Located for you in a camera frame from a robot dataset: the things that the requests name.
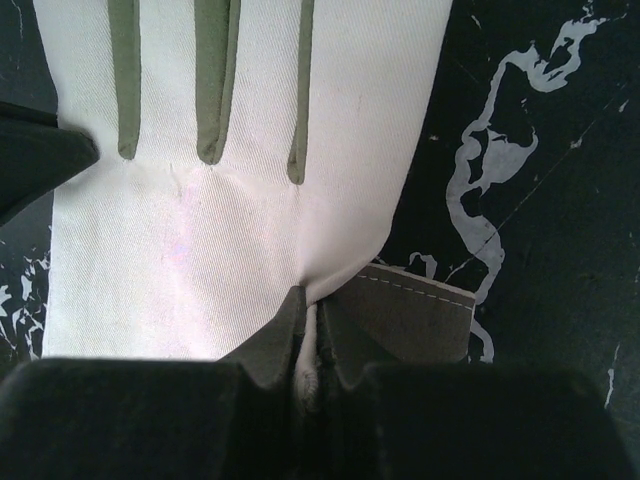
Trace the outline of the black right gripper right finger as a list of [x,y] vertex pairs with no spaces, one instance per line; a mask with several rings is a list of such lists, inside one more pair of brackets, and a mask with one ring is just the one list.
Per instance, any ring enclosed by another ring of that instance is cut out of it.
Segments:
[[318,308],[329,479],[631,479],[601,397],[569,370],[402,363]]

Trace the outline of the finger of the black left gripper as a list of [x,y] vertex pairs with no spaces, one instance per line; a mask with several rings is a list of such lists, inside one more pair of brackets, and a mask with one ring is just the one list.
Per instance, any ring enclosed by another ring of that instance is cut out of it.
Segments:
[[94,165],[98,149],[86,135],[61,129],[57,116],[1,104],[1,223]]

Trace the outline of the white glove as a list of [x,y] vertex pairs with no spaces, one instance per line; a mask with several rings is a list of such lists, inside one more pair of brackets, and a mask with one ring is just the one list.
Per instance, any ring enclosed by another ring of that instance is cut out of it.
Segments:
[[44,357],[217,360],[382,249],[447,1],[38,1],[62,128]]

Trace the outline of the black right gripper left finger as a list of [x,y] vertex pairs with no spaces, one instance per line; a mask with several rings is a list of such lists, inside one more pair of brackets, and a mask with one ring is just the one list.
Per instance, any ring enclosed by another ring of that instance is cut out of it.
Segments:
[[5,479],[280,479],[305,291],[217,361],[49,358],[1,384]]

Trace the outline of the grey striped work glove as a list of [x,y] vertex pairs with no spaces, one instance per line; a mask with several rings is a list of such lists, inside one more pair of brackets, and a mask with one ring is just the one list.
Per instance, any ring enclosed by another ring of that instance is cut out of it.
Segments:
[[402,361],[457,363],[467,355],[475,310],[471,292],[371,263],[334,297],[359,328]]

